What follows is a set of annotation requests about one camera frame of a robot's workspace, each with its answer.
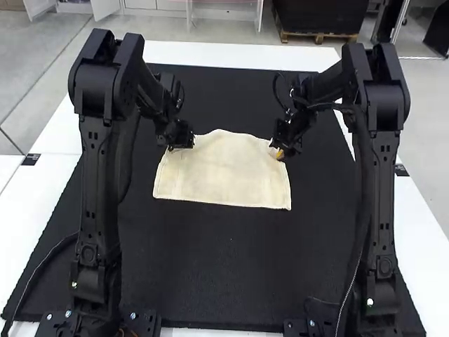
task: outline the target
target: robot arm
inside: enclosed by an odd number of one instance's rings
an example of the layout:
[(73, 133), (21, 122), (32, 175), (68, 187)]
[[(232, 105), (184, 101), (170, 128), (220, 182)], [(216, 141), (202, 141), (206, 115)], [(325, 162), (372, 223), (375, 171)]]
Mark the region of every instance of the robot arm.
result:
[(126, 330), (124, 323), (139, 336), (157, 336), (160, 329), (153, 310), (132, 308), (140, 315), (133, 322), (127, 322), (129, 312), (119, 310), (117, 209), (130, 185), (140, 117), (152, 119), (158, 145), (169, 150), (192, 148), (194, 134), (177, 118), (184, 100), (181, 83), (151, 73), (142, 59), (144, 44), (138, 34), (120, 41), (108, 30), (94, 29), (69, 73), (83, 147), (80, 230), (70, 268), (69, 315), (54, 315), (52, 324), (43, 319), (37, 336), (111, 337)]
[[(314, 319), (314, 326), (307, 325), (308, 333), (401, 336), (396, 324), (401, 304), (396, 291), (394, 167), (410, 95), (394, 46), (379, 44), (366, 51), (361, 44), (347, 44), (341, 61), (325, 72), (299, 73), (290, 96), (295, 108), (287, 110), (284, 119), (276, 120), (271, 143), (279, 148), (278, 159), (301, 152), (302, 137), (318, 114), (334, 109), (343, 113), (353, 133), (358, 171), (356, 239), (348, 265), (347, 291), (337, 312), (330, 315), (334, 329), (326, 330), (315, 315), (309, 317)], [(337, 99), (342, 99), (342, 104), (334, 103)], [(315, 303), (314, 311), (322, 307)], [(346, 312), (345, 324), (341, 320)]]

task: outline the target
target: black foam mat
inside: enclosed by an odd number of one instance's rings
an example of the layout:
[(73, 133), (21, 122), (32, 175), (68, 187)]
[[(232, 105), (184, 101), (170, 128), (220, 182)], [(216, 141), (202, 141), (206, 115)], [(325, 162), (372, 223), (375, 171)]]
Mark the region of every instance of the black foam mat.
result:
[[(197, 134), (223, 128), (270, 139), (274, 118), (282, 114), (272, 94), (274, 72), (153, 67), (182, 80), (187, 94), (182, 118)], [(304, 153), (287, 162), (291, 211), (154, 199), (162, 154), (152, 122), (141, 120), (133, 179), (119, 207), (124, 305), (158, 310), (164, 326), (281, 331), (284, 319), (303, 314), (307, 296), (338, 302), (354, 239), (355, 168), (332, 112), (319, 116), (304, 137)], [(77, 230), (80, 199), (81, 162), (3, 317), (11, 315), (49, 249)], [(47, 310), (66, 308), (72, 254), (67, 249), (52, 262), (18, 319), (39, 321)], [(408, 336), (425, 336), (401, 285), (402, 329)]]

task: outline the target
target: cream towel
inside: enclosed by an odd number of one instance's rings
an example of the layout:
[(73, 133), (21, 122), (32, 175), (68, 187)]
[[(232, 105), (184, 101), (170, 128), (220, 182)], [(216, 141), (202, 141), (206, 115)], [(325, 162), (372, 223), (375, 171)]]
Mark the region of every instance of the cream towel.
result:
[(194, 149), (167, 150), (162, 156), (153, 197), (291, 210), (286, 165), (268, 145), (268, 140), (224, 130), (195, 136)]

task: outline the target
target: black cable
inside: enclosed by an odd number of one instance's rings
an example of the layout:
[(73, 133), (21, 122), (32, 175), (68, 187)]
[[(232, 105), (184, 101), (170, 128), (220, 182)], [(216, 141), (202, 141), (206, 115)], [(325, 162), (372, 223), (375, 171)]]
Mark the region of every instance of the black cable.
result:
[(277, 72), (274, 75), (273, 78), (273, 83), (272, 83), (272, 88), (273, 88), (273, 94), (274, 94), (274, 98), (276, 98), (276, 102), (282, 107), (282, 110), (284, 112), (287, 112), (288, 110), (290, 110), (289, 107), (287, 107), (285, 104), (282, 103), (281, 99), (279, 98), (279, 94), (278, 94), (278, 78), (282, 77), (282, 79), (284, 80), (284, 82), (286, 83), (286, 86), (288, 87), (288, 82), (287, 79), (282, 75), (282, 73)]
[(5, 322), (5, 325), (3, 327), (3, 330), (1, 331), (1, 337), (8, 337), (9, 330), (11, 329), (15, 316), (21, 309), (23, 303), (25, 302), (29, 290), (32, 289), (32, 287), (35, 285), (34, 281), (41, 276), (42, 272), (45, 270), (45, 267), (48, 265), (48, 263), (57, 256), (63, 249), (67, 248), (70, 244), (73, 244), (76, 239), (78, 238), (78, 232), (72, 233), (71, 235), (65, 237), (61, 241), (59, 241), (46, 255), (45, 258), (37, 265), (37, 267), (33, 270), (33, 273), (28, 279), (28, 282), (25, 286), (25, 289), (22, 292), (22, 295), (15, 306), (14, 313), (11, 316), (11, 318), (7, 319)]
[(372, 161), (372, 147), (370, 144), (370, 134), (366, 126), (365, 116), (363, 115), (362, 109), (357, 106), (345, 106), (346, 110), (351, 110), (355, 117), (355, 132), (357, 136), (357, 148), (356, 153), (356, 163), (360, 163), (359, 167), (361, 170), (361, 196), (360, 203), (358, 204), (358, 210), (356, 214), (356, 237), (354, 245), (351, 250), (351, 257), (348, 262), (348, 273), (347, 279), (345, 281), (345, 288), (347, 288), (346, 293), (344, 293), (340, 309), (338, 312), (337, 325), (335, 328), (335, 337), (338, 335), (340, 320), (347, 303), (347, 299), (351, 290), (354, 286), (354, 282), (357, 276), (358, 267), (361, 262), (361, 257), (363, 254), (363, 247), (365, 245), (366, 236), (368, 235), (368, 230), (370, 227), (371, 218), (371, 206), (373, 202), (373, 161)]
[(182, 84), (180, 84), (180, 85), (181, 85), (180, 90), (182, 91), (182, 100), (181, 100), (181, 102), (180, 102), (180, 104), (179, 104), (179, 106), (178, 106), (178, 108), (177, 108), (178, 111), (181, 111), (182, 106), (184, 105), (184, 100), (185, 100), (185, 90), (184, 90), (184, 86), (183, 86)]

